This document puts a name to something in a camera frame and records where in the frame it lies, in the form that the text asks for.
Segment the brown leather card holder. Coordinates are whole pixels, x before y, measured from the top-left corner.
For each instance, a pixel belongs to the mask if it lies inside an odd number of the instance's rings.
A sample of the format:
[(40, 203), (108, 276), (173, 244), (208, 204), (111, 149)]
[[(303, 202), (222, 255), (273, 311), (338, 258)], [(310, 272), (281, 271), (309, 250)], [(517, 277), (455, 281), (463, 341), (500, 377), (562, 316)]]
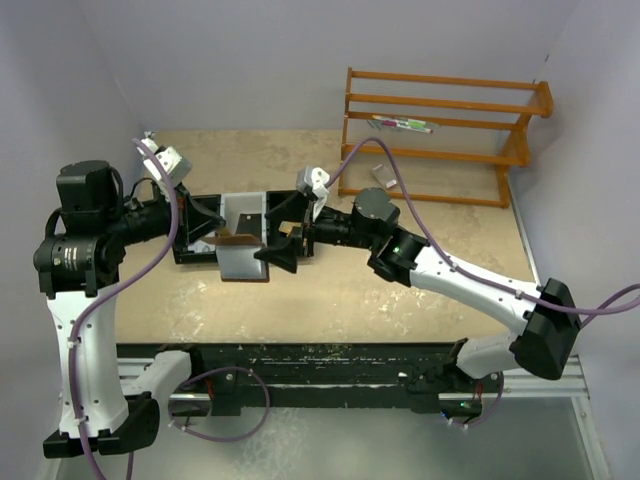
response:
[(231, 234), (221, 229), (213, 237), (203, 237), (202, 242), (212, 246), (217, 257), (223, 282), (266, 283), (269, 267), (254, 255), (264, 246), (251, 234)]

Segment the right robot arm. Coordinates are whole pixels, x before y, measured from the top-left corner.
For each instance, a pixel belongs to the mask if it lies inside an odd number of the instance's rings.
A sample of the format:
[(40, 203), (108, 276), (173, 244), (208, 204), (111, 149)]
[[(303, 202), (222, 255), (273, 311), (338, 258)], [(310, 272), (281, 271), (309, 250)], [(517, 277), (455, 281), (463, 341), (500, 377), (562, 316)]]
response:
[(316, 243), (365, 249), (380, 278), (444, 295), (499, 321), (507, 328), (502, 334), (454, 344), (444, 376), (456, 391), (517, 368), (559, 379), (581, 329), (569, 287), (556, 279), (539, 286), (508, 278), (439, 253), (433, 241), (399, 226), (399, 216), (385, 191), (368, 188), (350, 212), (325, 207), (254, 257), (294, 273), (302, 251)]

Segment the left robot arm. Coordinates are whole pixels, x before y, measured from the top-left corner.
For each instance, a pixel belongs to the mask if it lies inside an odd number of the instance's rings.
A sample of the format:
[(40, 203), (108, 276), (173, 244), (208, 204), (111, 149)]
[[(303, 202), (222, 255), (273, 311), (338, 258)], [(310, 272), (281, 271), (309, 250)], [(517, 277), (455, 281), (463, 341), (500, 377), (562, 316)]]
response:
[(183, 186), (192, 166), (159, 157), (144, 166), (155, 182), (152, 199), (124, 194), (118, 171), (103, 160), (63, 167), (56, 179), (61, 205), (49, 217), (33, 263), (58, 341), (63, 407), (58, 428), (43, 442), (48, 459), (85, 452), (131, 453), (150, 446), (179, 387), (194, 392), (204, 365), (181, 351), (155, 356), (127, 386), (118, 368), (115, 313), (124, 282), (119, 266), (130, 245), (178, 232)]

